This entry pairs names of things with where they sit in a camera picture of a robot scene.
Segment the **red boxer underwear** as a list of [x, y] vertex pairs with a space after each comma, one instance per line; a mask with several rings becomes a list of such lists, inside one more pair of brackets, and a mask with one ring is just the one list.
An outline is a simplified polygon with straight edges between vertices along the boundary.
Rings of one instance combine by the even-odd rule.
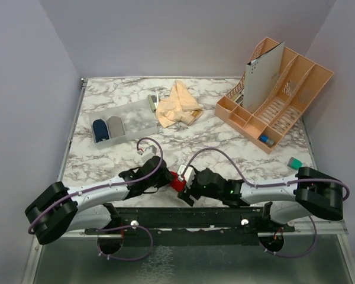
[[186, 180], [179, 176], [176, 172], [171, 172], [173, 175], [173, 180], [170, 183], [170, 186], [176, 191], [176, 192], [182, 192], [184, 190], [184, 187], [186, 185]]

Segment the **beige underwear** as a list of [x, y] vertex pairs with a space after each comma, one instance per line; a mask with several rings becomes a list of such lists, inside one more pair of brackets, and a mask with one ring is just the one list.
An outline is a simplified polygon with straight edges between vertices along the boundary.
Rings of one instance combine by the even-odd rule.
[[176, 80], [167, 99], [161, 99], [156, 109], [156, 118], [163, 128], [182, 122], [187, 126], [193, 124], [203, 113], [193, 95], [184, 83]]

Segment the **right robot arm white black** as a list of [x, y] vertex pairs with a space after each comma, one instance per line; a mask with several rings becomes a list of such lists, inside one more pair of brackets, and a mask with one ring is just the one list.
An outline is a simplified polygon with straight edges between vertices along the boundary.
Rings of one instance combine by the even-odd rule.
[[225, 179], [210, 169], [198, 171], [193, 166], [181, 165], [177, 173], [178, 181], [185, 182], [178, 197], [190, 206], [201, 197], [219, 200], [231, 208], [265, 203], [267, 212], [260, 216], [260, 225], [266, 231], [307, 216], [343, 219], [343, 189], [339, 181], [310, 167], [260, 184]]

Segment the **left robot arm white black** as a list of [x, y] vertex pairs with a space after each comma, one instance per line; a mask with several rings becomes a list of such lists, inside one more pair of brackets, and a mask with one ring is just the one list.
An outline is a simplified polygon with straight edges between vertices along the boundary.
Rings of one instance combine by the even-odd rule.
[[106, 213], [106, 203], [138, 197], [173, 180], [166, 162], [153, 156], [143, 166], [93, 185], [67, 187], [61, 181], [54, 182], [25, 209], [30, 223], [28, 233], [35, 235], [42, 245], [56, 241], [68, 231], [83, 228], [100, 227], [105, 233], [113, 233], [119, 219]]

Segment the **clear plastic storage box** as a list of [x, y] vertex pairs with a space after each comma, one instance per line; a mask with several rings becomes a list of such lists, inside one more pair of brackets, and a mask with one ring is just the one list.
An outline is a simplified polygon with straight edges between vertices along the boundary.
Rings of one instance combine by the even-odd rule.
[[91, 112], [88, 117], [93, 143], [98, 149], [157, 132], [156, 116], [148, 99]]

